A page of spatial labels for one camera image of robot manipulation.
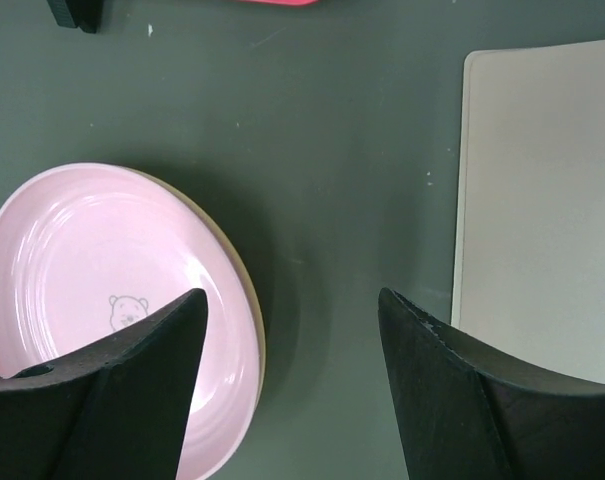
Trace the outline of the pink plate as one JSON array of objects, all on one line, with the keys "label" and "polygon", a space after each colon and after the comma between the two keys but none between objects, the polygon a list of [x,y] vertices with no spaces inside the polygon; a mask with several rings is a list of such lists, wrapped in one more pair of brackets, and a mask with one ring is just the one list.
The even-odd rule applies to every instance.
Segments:
[{"label": "pink plate", "polygon": [[128,327],[200,288],[208,327],[177,475],[206,479],[256,410],[259,348],[224,249],[200,218],[128,168],[77,163],[20,186],[0,209],[0,375]]}]

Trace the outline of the red-framed whiteboard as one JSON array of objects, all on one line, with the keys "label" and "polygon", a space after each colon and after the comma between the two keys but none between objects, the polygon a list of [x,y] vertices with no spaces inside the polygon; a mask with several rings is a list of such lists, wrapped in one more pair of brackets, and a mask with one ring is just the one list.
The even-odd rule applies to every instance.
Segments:
[{"label": "red-framed whiteboard", "polygon": [[286,8],[301,8],[320,2],[319,0],[238,0],[248,4],[270,5]]}]

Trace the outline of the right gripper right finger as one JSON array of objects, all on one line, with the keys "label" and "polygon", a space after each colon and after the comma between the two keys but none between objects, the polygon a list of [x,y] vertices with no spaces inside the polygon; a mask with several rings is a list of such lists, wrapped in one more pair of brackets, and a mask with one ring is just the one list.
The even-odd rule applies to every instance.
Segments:
[{"label": "right gripper right finger", "polygon": [[378,296],[412,479],[605,479],[605,384],[541,368]]}]

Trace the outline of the pink board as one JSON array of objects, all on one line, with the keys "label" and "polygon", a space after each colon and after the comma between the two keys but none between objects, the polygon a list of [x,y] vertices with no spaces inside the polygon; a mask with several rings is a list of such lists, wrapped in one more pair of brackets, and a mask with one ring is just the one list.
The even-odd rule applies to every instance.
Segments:
[{"label": "pink board", "polygon": [[451,323],[605,384],[605,40],[466,57]]}]

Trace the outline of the yellow plate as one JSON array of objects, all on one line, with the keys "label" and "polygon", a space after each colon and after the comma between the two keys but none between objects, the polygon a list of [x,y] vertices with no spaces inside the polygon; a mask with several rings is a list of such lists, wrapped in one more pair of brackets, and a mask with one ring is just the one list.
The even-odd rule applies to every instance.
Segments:
[{"label": "yellow plate", "polygon": [[217,241],[220,243],[222,248],[224,249],[226,255],[228,256],[230,262],[233,265],[233,268],[238,276],[238,279],[242,285],[244,293],[247,298],[248,305],[250,307],[250,311],[252,314],[254,328],[256,332],[257,344],[259,348],[259,360],[260,360],[260,378],[259,378],[259,387],[257,399],[255,402],[255,406],[258,406],[265,380],[266,374],[266,361],[267,361],[267,346],[266,346],[266,327],[264,322],[264,317],[261,310],[260,301],[256,292],[256,288],[253,284],[251,276],[239,255],[237,249],[226,235],[224,230],[215,222],[215,220],[195,201],[193,201],[190,197],[188,197],[185,193],[183,193],[178,188],[173,185],[157,178],[149,173],[143,172],[141,170],[134,169],[132,167],[128,167],[128,170],[135,172],[145,178],[157,183],[167,191],[171,192],[176,198],[182,201],[185,205],[187,205],[199,218],[200,220],[207,226],[207,228],[211,231],[211,233],[216,237]]}]

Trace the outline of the black whiteboard stand foot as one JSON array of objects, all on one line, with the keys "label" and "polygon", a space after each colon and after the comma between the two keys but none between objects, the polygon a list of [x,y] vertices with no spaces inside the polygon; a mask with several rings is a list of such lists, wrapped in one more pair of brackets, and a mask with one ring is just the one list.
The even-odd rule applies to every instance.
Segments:
[{"label": "black whiteboard stand foot", "polygon": [[101,25],[104,0],[47,0],[56,24],[95,34]]}]

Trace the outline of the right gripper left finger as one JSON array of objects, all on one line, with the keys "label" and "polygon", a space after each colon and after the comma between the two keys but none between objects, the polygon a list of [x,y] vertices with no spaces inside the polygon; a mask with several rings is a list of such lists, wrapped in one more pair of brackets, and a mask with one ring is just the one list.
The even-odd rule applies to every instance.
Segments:
[{"label": "right gripper left finger", "polygon": [[0,377],[0,479],[173,479],[207,329],[192,289],[149,317]]}]

